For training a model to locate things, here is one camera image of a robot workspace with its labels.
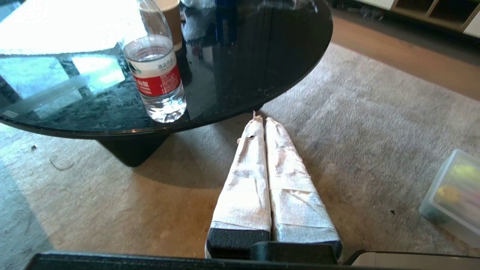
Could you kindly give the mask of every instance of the wooden floor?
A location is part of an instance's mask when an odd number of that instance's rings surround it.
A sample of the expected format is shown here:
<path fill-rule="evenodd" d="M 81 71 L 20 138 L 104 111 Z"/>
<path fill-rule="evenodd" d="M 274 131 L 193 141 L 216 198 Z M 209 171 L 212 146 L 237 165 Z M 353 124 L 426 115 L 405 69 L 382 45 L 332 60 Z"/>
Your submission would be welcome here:
<path fill-rule="evenodd" d="M 334 17 L 332 42 L 480 100 L 480 67 Z"/>

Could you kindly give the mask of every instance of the red bottle label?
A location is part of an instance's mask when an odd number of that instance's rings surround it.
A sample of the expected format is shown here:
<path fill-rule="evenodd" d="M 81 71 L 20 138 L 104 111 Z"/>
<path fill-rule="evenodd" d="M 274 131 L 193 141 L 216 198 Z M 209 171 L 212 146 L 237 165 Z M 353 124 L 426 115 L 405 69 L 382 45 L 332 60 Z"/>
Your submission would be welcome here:
<path fill-rule="evenodd" d="M 161 96 L 180 86 L 181 78 L 174 50 L 159 60 L 135 62 L 127 59 L 127 62 L 137 88 L 143 95 Z"/>

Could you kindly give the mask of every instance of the water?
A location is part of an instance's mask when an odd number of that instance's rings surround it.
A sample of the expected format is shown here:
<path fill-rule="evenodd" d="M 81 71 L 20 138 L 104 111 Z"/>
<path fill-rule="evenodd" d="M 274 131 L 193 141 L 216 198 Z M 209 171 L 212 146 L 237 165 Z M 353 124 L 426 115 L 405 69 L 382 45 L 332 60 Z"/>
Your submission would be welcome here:
<path fill-rule="evenodd" d="M 139 38 L 126 45 L 123 53 L 148 116 L 161 123 L 179 119 L 187 103 L 172 40 L 161 35 Z"/>

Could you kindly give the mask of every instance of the black round table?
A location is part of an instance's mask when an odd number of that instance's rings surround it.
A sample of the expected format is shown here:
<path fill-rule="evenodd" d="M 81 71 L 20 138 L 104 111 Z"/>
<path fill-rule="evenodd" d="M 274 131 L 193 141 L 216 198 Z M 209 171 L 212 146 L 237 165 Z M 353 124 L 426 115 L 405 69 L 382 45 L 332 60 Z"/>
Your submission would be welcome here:
<path fill-rule="evenodd" d="M 42 1 L 49 0 L 32 1 L 33 7 L 26 1 L 0 22 L 0 121 L 44 135 L 97 140 L 128 166 L 141 164 L 171 133 L 257 110 L 284 93 L 321 59 L 333 30 L 322 0 L 182 7 L 186 22 L 177 59 L 187 111 L 176 122 L 157 123 L 111 42 L 117 25 L 107 27 L 95 16 L 90 23 L 85 14 L 79 16 L 84 21 L 70 20 L 58 11 L 58 18 L 31 16 Z M 117 14 L 106 17 L 113 22 Z M 55 23 L 72 32 L 52 36 L 55 30 L 46 28 Z M 8 36 L 38 36 L 42 29 L 45 39 L 31 43 Z"/>

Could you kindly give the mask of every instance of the glass tabletop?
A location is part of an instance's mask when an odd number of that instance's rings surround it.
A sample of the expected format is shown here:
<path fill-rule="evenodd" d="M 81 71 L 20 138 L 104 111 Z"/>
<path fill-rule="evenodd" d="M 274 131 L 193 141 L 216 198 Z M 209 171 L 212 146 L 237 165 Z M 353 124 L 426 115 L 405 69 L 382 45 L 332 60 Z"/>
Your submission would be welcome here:
<path fill-rule="evenodd" d="M 322 0 L 182 6 L 177 60 L 187 111 L 176 122 L 157 123 L 117 44 L 123 2 L 0 6 L 0 122 L 70 138 L 170 134 L 218 122 L 294 86 L 321 59 L 333 28 Z"/>

